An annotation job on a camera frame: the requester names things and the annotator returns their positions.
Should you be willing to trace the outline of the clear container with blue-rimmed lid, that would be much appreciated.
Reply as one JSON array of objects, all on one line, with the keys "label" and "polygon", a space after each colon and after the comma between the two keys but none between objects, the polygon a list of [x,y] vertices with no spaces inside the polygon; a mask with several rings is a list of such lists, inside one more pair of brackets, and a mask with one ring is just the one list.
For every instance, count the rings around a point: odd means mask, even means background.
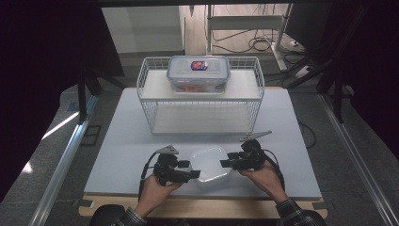
[{"label": "clear container with blue-rimmed lid", "polygon": [[168,62],[167,79],[180,93],[223,93],[231,77],[224,56],[173,56]]}]

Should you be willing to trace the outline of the black curtain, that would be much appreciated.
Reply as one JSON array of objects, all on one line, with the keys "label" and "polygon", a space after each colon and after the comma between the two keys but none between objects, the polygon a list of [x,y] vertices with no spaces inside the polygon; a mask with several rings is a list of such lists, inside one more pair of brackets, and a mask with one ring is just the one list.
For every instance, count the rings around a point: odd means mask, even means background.
[{"label": "black curtain", "polygon": [[315,54],[332,57],[360,6],[367,7],[339,57],[343,82],[354,91],[351,104],[399,159],[399,0],[332,0]]},{"label": "black curtain", "polygon": [[99,6],[0,0],[0,202],[53,121],[61,93],[82,77],[122,75]]}]

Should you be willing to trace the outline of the black metal stand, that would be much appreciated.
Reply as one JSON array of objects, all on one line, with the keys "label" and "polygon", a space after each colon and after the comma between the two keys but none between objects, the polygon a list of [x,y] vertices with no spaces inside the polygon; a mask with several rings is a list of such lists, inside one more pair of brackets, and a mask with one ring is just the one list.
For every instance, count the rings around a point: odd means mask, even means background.
[{"label": "black metal stand", "polygon": [[88,119],[86,89],[94,96],[98,96],[102,93],[102,86],[98,78],[102,78],[120,89],[126,89],[127,85],[116,79],[116,76],[124,76],[123,68],[118,57],[116,59],[108,59],[93,67],[89,67],[83,59],[74,58],[72,60],[72,65],[77,70],[77,75],[75,77],[78,87],[78,124],[82,124]]},{"label": "black metal stand", "polygon": [[316,91],[319,94],[326,94],[331,87],[334,87],[332,113],[339,123],[343,122],[341,113],[343,98],[343,54],[367,10],[368,7],[364,4],[359,4],[354,8],[353,11],[349,13],[349,18],[345,19],[343,25],[336,30],[334,38],[331,38],[327,42],[327,48],[329,50],[327,59],[314,70],[306,73],[286,86],[287,89],[294,89],[308,80],[311,80],[316,75],[322,74],[316,86]]}]

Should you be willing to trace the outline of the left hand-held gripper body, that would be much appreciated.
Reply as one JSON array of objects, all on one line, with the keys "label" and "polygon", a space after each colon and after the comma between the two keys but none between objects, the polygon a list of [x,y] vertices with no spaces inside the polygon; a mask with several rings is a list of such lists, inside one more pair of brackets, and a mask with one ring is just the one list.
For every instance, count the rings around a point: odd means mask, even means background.
[{"label": "left hand-held gripper body", "polygon": [[161,148],[156,153],[159,156],[153,167],[153,174],[162,186],[167,182],[187,183],[190,180],[189,172],[181,171],[181,168],[178,168],[177,154],[179,152],[172,145]]}]

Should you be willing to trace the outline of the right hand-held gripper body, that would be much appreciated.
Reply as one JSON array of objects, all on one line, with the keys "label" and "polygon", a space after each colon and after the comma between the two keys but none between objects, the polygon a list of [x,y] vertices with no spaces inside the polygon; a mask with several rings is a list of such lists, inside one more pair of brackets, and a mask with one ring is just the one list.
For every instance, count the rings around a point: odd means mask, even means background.
[{"label": "right hand-held gripper body", "polygon": [[258,170],[268,159],[268,156],[264,153],[258,138],[271,133],[272,131],[268,130],[254,134],[247,133],[242,137],[240,139],[242,152],[238,153],[232,160],[232,168],[234,170]]}]

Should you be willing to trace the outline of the white two-tier wire rack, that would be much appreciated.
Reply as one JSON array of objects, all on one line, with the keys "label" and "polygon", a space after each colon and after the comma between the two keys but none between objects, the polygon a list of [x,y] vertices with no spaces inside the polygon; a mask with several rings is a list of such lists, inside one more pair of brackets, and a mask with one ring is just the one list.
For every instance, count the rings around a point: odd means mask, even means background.
[{"label": "white two-tier wire rack", "polygon": [[155,134],[245,134],[261,108],[264,79],[255,56],[225,56],[231,77],[223,93],[180,93],[167,79],[166,56],[146,57],[136,82],[137,95]]}]

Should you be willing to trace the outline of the white desk with metal legs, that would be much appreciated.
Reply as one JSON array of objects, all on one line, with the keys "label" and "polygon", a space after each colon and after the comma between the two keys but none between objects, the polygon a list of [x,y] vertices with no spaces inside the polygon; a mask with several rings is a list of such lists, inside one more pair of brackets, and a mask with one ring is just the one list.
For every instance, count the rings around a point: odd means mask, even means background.
[{"label": "white desk with metal legs", "polygon": [[271,43],[271,51],[275,57],[275,60],[278,63],[279,70],[281,72],[287,72],[288,69],[283,60],[283,57],[281,56],[279,47],[292,6],[292,4],[289,4],[282,15],[214,16],[212,12],[212,6],[208,5],[206,15],[206,54],[210,55],[212,53],[211,35],[213,30],[277,30],[278,37],[275,42]]}]

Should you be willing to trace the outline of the aluminium rail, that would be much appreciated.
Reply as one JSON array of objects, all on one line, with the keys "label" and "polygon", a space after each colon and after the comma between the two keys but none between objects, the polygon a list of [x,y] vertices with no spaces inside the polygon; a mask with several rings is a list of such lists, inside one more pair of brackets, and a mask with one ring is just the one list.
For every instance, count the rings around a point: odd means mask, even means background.
[{"label": "aluminium rail", "polygon": [[92,112],[98,102],[98,97],[90,96],[88,103],[86,104],[88,115],[82,122],[79,122],[73,132],[72,136],[61,155],[61,158],[56,166],[55,172],[46,187],[40,202],[37,206],[36,211],[33,214],[28,226],[44,226],[53,206],[56,201],[56,197],[62,187],[64,180],[68,174],[74,156],[79,148],[80,142],[88,128],[91,120]]},{"label": "aluminium rail", "polygon": [[346,127],[336,118],[333,112],[333,103],[329,100],[326,94],[318,94],[318,98],[324,106],[324,109],[327,112],[327,115],[333,124],[336,133],[338,134],[385,225],[399,226],[399,215],[395,213],[382,187],[378,184],[375,177],[370,172],[368,166],[360,155],[359,149],[357,148],[355,142],[348,134]]}]

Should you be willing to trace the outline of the person's right hand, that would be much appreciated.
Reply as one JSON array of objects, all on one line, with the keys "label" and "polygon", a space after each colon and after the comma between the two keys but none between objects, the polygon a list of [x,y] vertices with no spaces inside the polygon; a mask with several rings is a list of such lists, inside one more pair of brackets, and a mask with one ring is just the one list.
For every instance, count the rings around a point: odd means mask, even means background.
[{"label": "person's right hand", "polygon": [[239,173],[246,176],[261,191],[265,192],[276,204],[289,199],[282,188],[279,177],[273,166],[265,161],[258,170],[240,170]]}]

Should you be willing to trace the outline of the person's left hand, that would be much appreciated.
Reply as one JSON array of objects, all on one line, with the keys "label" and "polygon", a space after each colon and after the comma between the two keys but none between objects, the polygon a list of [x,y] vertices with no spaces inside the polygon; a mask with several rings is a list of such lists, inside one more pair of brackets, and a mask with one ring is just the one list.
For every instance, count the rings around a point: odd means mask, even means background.
[{"label": "person's left hand", "polygon": [[179,183],[162,186],[159,183],[158,178],[151,174],[144,182],[135,212],[141,218],[145,218],[150,212],[161,206],[167,197],[181,186],[182,184]]}]

